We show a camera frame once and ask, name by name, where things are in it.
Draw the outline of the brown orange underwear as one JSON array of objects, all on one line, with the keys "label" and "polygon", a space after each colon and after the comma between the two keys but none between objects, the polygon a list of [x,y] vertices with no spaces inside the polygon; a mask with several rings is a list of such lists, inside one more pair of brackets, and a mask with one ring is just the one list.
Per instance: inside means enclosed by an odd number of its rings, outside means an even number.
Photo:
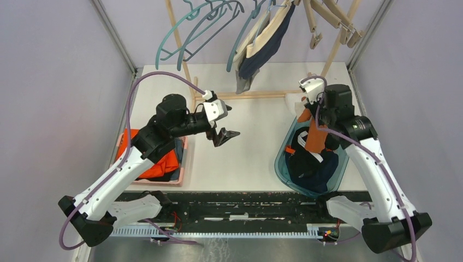
[{"label": "brown orange underwear", "polygon": [[309,109],[305,109],[298,117],[297,122],[310,122],[305,150],[312,153],[321,153],[325,149],[325,141],[328,133],[317,128],[316,122]]}]

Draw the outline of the wooden clip hangers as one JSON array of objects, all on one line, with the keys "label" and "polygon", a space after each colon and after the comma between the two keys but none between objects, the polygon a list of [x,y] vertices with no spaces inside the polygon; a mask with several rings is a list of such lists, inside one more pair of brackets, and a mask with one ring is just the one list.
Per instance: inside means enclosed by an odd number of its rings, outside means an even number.
[{"label": "wooden clip hangers", "polygon": [[353,18],[361,4],[360,0],[354,0],[349,11],[345,12],[337,1],[292,1],[296,6],[302,4],[306,14],[309,31],[312,34],[309,47],[314,50],[319,42],[322,40],[323,35],[317,32],[316,15],[319,15],[325,22],[327,22],[334,29],[338,29],[340,39],[338,43],[345,45],[348,48],[354,48],[358,42],[364,37],[365,33],[355,27]]}]

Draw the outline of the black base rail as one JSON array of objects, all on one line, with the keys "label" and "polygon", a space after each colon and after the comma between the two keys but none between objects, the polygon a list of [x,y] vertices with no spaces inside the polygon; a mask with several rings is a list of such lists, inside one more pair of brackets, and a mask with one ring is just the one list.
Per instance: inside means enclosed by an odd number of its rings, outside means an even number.
[{"label": "black base rail", "polygon": [[166,192],[171,204],[152,219],[181,233],[301,233],[338,220],[296,192]]}]

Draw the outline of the black white-band underwear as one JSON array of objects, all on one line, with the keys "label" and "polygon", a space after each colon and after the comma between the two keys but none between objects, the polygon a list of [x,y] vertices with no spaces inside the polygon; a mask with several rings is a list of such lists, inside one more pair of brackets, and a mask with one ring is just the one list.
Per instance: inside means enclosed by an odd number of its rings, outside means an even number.
[{"label": "black white-band underwear", "polygon": [[319,153],[307,150],[301,140],[308,137],[305,128],[296,130],[292,143],[285,148],[285,161],[292,181],[320,180],[327,181],[334,174],[339,163],[335,150],[339,142],[332,135],[327,135]]}]

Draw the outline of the grey underwear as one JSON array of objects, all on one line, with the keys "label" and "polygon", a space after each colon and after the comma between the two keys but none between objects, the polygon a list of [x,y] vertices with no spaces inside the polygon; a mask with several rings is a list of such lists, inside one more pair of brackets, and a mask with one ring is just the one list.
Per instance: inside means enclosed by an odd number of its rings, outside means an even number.
[{"label": "grey underwear", "polygon": [[237,49],[232,57],[232,68],[235,70],[236,91],[235,94],[242,94],[251,89],[254,77],[259,73],[259,69],[253,69],[247,59],[248,46],[252,44],[254,37],[258,34],[258,27],[264,21],[261,15],[248,34],[239,42]]}]

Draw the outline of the navy cream-band underwear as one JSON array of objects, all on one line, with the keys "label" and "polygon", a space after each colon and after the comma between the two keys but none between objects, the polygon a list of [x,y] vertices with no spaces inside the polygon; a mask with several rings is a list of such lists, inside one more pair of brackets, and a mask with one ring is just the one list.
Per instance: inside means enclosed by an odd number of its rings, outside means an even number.
[{"label": "navy cream-band underwear", "polygon": [[260,69],[280,48],[282,39],[286,34],[289,27],[291,17],[293,16],[295,5],[292,3],[287,16],[283,20],[283,24],[277,29],[276,33],[270,38],[270,40],[263,46],[263,48],[257,53],[247,54],[247,59],[253,69]]}]

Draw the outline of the teal clip hanger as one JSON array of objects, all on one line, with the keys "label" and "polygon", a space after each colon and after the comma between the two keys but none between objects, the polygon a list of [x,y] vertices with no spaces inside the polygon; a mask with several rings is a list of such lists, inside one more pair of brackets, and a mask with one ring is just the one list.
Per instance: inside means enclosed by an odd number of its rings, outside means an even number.
[{"label": "teal clip hanger", "polygon": [[176,69],[181,70],[182,64],[191,60],[219,32],[244,13],[245,8],[240,1],[205,1],[200,8],[203,14],[189,32],[183,45],[179,47]]},{"label": "teal clip hanger", "polygon": [[203,12],[200,11],[200,8],[203,7],[205,1],[199,1],[198,3],[195,3],[194,1],[178,1],[178,3],[182,3],[188,8],[186,13],[179,19],[175,16],[173,2],[165,2],[171,29],[168,30],[157,48],[155,56],[155,67],[157,69],[160,68],[161,63],[172,60],[175,57],[178,58],[179,47],[181,47],[184,43],[184,40],[182,40],[180,36],[181,25],[183,23],[193,23],[195,25],[199,20],[200,15],[203,14]]},{"label": "teal clip hanger", "polygon": [[227,72],[230,73],[232,71],[235,71],[232,68],[232,57],[235,53],[235,50],[237,49],[239,42],[248,34],[250,29],[254,26],[257,19],[261,15],[266,13],[266,9],[268,5],[269,5],[269,1],[254,1],[254,9],[250,11],[249,16],[245,20],[245,23],[243,24],[242,29],[240,29],[238,36],[236,37],[235,43],[232,46],[231,52],[227,60],[227,65],[226,65]]}]

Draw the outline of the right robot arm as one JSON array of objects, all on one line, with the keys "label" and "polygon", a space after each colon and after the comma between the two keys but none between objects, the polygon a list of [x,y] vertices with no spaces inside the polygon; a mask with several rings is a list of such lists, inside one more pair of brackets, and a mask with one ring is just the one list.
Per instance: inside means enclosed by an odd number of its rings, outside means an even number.
[{"label": "right robot arm", "polygon": [[374,205],[360,206],[335,192],[323,196],[315,208],[319,221],[334,218],[358,230],[374,253],[411,245],[411,260],[417,254],[416,241],[432,226],[428,213],[420,213],[398,185],[382,152],[373,124],[355,113],[352,92],[342,84],[325,85],[314,80],[300,85],[315,127],[339,139],[341,148],[355,164]]}]

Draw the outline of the pink laundry basket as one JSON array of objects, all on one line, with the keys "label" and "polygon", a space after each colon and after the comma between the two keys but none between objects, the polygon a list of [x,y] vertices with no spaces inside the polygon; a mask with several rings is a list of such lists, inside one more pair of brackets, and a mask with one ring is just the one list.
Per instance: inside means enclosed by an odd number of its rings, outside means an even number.
[{"label": "pink laundry basket", "polygon": [[177,156],[180,160],[180,171],[174,172],[173,177],[168,182],[148,181],[148,180],[136,180],[133,184],[146,185],[146,186],[168,186],[168,187],[181,187],[183,184],[183,177],[185,174],[187,153],[188,153],[188,138],[181,137],[175,139],[175,149]]}]

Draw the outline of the navy orange-band underwear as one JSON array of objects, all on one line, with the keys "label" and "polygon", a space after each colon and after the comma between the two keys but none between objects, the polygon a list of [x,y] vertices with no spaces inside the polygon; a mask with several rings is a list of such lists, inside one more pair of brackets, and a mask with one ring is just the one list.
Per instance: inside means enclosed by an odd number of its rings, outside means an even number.
[{"label": "navy orange-band underwear", "polygon": [[286,148],[284,153],[290,180],[297,186],[315,193],[326,193],[334,175],[339,157],[325,149],[316,157],[311,152]]}]

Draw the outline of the wooden clothes rack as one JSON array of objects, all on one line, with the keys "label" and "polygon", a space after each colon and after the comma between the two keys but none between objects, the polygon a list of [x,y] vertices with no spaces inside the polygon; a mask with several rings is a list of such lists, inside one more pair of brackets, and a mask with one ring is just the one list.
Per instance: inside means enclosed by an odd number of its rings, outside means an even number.
[{"label": "wooden clothes rack", "polygon": [[[329,69],[331,67],[331,64],[334,61],[335,56],[338,53],[338,50],[341,46],[341,44],[338,43],[338,40],[340,39],[340,33],[338,34],[336,41],[333,44],[333,47],[331,48],[330,54],[328,56],[327,61],[325,62],[325,65],[323,67],[323,70],[321,72],[321,76],[327,76]],[[189,73],[188,65],[186,63],[186,66],[182,68],[185,74],[185,77],[187,81],[191,82],[191,75]],[[190,91],[191,93],[191,100],[193,106],[196,105],[196,103],[200,100],[204,100],[202,98],[202,95],[200,92],[196,89],[192,89]],[[260,98],[284,98],[287,93],[298,93],[298,91],[292,91],[292,90],[286,90],[286,91],[248,91],[245,92],[245,94],[234,94],[233,92],[219,92],[218,96],[225,99],[225,100],[236,100],[236,99],[260,99]]]}]

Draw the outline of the light blue hanger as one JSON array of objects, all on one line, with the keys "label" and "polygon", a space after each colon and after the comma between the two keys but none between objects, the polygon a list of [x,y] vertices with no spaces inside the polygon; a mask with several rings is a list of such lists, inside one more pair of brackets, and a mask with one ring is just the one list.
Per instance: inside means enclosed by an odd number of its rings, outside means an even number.
[{"label": "light blue hanger", "polygon": [[258,34],[254,37],[252,44],[247,48],[252,54],[257,53],[276,33],[280,25],[283,24],[284,18],[287,16],[292,1],[283,1],[280,4],[269,1],[269,5],[264,15],[264,21],[258,27]]}]

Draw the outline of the black garment in tub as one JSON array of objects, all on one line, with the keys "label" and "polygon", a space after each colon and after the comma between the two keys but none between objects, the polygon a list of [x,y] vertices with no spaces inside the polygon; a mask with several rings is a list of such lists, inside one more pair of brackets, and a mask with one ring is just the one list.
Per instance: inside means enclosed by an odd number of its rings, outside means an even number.
[{"label": "black garment in tub", "polygon": [[326,151],[335,151],[339,148],[340,142],[332,134],[328,134],[325,138],[324,149]]}]

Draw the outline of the teal plastic tub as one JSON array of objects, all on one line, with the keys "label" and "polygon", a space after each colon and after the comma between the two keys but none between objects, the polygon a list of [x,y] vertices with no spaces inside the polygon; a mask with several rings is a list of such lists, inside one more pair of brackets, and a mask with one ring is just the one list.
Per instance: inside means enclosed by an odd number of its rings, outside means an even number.
[{"label": "teal plastic tub", "polygon": [[[341,183],[341,180],[343,178],[343,175],[345,173],[345,169],[346,169],[349,157],[347,156],[347,153],[345,152],[345,150],[342,149],[341,146],[339,146],[339,148],[337,150],[335,150],[335,153],[339,157],[339,164],[338,164],[338,167],[337,167],[336,171],[334,172],[334,175],[332,176],[332,178],[328,182],[328,191],[326,193],[322,193],[322,194],[315,193],[315,192],[309,191],[307,189],[303,189],[303,188],[297,186],[295,183],[293,183],[290,180],[289,172],[288,172],[286,162],[285,162],[285,156],[284,156],[285,148],[292,143],[292,138],[293,138],[293,136],[294,136],[297,129],[299,129],[299,128],[308,129],[309,125],[310,125],[309,121],[302,122],[302,123],[298,123],[297,119],[295,119],[293,121],[291,127],[289,128],[289,131],[288,131],[286,137],[283,139],[283,143],[282,143],[282,146],[281,146],[281,148],[280,148],[280,150],[278,152],[278,155],[276,157],[274,167],[275,167],[275,173],[276,173],[277,177],[284,184],[286,184],[289,188],[291,188],[291,189],[293,189],[293,190],[295,190],[295,191],[297,191],[297,192],[299,192],[299,193],[301,193],[303,195],[306,195],[308,197],[318,198],[320,195],[328,194],[328,193],[331,193],[331,192],[334,192],[334,191],[338,190],[338,188],[340,186],[340,183]],[[301,142],[302,142],[303,147],[305,147],[306,139],[302,139]]]}]

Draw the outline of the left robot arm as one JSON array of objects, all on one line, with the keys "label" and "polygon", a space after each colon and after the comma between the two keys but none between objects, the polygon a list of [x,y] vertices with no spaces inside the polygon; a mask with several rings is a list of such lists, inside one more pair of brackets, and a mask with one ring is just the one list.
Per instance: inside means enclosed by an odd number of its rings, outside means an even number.
[{"label": "left robot arm", "polygon": [[156,113],[134,138],[127,139],[123,155],[91,186],[76,195],[63,196],[58,205],[89,247],[105,241],[114,229],[145,219],[165,222],[172,208],[160,192],[139,199],[118,202],[117,198],[136,178],[157,164],[175,149],[175,139],[205,133],[218,147],[240,135],[240,132],[221,128],[216,122],[228,116],[232,109],[208,91],[200,111],[190,112],[186,98],[180,94],[165,96]]}]

